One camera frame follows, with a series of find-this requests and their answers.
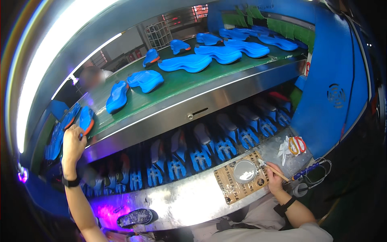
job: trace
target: person's arm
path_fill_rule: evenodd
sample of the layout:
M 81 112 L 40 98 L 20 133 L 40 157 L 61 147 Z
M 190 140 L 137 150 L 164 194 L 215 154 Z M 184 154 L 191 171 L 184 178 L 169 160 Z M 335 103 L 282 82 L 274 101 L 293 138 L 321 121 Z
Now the person's arm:
M 271 162 L 267 162 L 267 164 L 284 174 L 276 164 Z M 291 196 L 282 188 L 283 179 L 275 174 L 270 168 L 266 170 L 267 176 L 269 177 L 269 189 L 271 193 L 276 197 L 281 205 L 286 204 L 291 199 Z M 288 207 L 285 214 L 293 228 L 299 228 L 304 223 L 316 222 L 312 212 L 297 200 Z
M 86 147 L 86 136 L 79 140 L 79 135 L 83 132 L 82 128 L 74 124 L 66 130 L 63 137 L 62 169 L 64 178 L 69 181 L 77 178 L 75 169 L 77 161 Z M 93 211 L 80 186 L 65 186 L 65 192 L 72 217 L 85 240 L 87 242 L 108 241 L 96 224 Z

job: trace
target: gray pants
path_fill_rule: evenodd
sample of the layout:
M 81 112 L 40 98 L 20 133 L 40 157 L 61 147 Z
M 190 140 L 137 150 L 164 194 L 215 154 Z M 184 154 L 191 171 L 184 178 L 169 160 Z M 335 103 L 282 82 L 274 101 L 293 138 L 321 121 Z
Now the gray pants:
M 267 194 L 250 204 L 247 215 L 242 220 L 242 223 L 262 229 L 281 229 L 285 226 L 285 220 L 274 211 L 273 208 L 277 204 L 277 199 L 271 193 Z M 218 231 L 216 224 L 224 219 L 228 219 L 228 217 L 224 216 L 197 225 L 192 225 L 193 241 L 200 242 L 211 237 Z M 233 221 L 229 221 L 228 223 L 230 225 L 236 224 Z

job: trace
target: wrist strap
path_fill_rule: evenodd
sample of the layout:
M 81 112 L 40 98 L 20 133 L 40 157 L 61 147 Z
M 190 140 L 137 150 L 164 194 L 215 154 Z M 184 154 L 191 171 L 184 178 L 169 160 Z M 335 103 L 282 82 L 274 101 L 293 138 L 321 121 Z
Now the wrist strap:
M 64 176 L 62 176 L 62 184 L 66 187 L 76 187 L 79 185 L 80 178 L 77 176 L 77 178 L 74 181 L 66 180 Z
M 291 199 L 284 205 L 277 204 L 277 206 L 274 207 L 274 211 L 278 213 L 281 217 L 285 217 L 285 212 L 288 210 L 288 207 L 293 204 L 293 202 L 296 201 L 296 196 L 292 196 Z

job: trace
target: glue brush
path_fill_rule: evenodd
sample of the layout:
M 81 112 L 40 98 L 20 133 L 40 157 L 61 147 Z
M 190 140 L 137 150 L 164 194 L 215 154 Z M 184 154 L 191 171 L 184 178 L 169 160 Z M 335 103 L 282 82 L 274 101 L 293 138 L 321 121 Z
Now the glue brush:
M 262 159 L 258 158 L 258 162 L 261 166 L 264 166 L 264 167 L 269 167 L 275 174 L 277 174 L 278 176 L 280 176 L 282 179 L 284 179 L 285 181 L 289 182 L 289 179 L 286 178 L 284 175 L 282 175 L 279 171 L 277 171 L 276 169 L 274 169 L 273 167 L 271 167 L 270 165 L 266 164 L 265 161 L 263 161 Z

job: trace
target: cardboard sheet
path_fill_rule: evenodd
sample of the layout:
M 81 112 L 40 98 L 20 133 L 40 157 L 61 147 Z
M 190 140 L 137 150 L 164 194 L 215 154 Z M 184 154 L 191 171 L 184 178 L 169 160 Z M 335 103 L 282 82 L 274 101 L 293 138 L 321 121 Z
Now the cardboard sheet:
M 223 166 L 214 171 L 214 175 L 219 184 L 220 189 L 223 192 L 224 199 L 227 205 L 233 204 L 236 201 L 258 191 L 269 183 L 266 169 L 259 166 L 257 158 L 261 158 L 261 155 L 257 151 L 251 151 L 250 154 L 234 161 L 226 166 Z M 234 166 L 241 160 L 250 160 L 257 167 L 257 175 L 251 182 L 241 184 L 234 179 Z

